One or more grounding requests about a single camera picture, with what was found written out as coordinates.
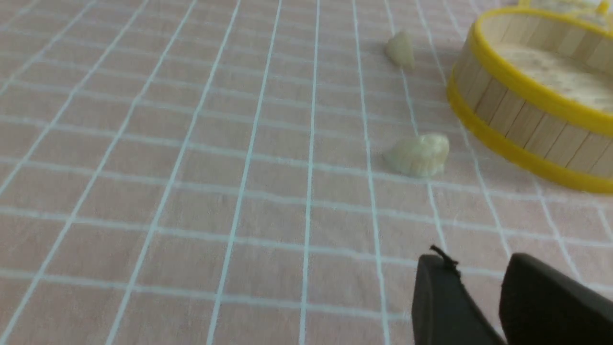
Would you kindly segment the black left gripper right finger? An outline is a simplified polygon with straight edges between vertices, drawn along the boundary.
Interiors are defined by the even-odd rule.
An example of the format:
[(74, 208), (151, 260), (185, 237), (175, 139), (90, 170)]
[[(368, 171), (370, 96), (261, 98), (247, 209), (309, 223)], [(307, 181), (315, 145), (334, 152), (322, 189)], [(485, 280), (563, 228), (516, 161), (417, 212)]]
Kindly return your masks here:
[(504, 273), (499, 319), (510, 345), (610, 345), (613, 303), (527, 253)]

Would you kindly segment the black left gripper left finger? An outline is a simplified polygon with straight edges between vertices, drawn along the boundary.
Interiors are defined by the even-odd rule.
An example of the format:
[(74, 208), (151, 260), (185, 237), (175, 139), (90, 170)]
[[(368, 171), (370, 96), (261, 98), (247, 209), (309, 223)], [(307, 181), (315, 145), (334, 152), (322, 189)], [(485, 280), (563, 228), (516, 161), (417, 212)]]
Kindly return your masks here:
[(431, 245), (418, 260), (412, 297), (416, 345), (504, 345), (461, 280), (458, 261)]

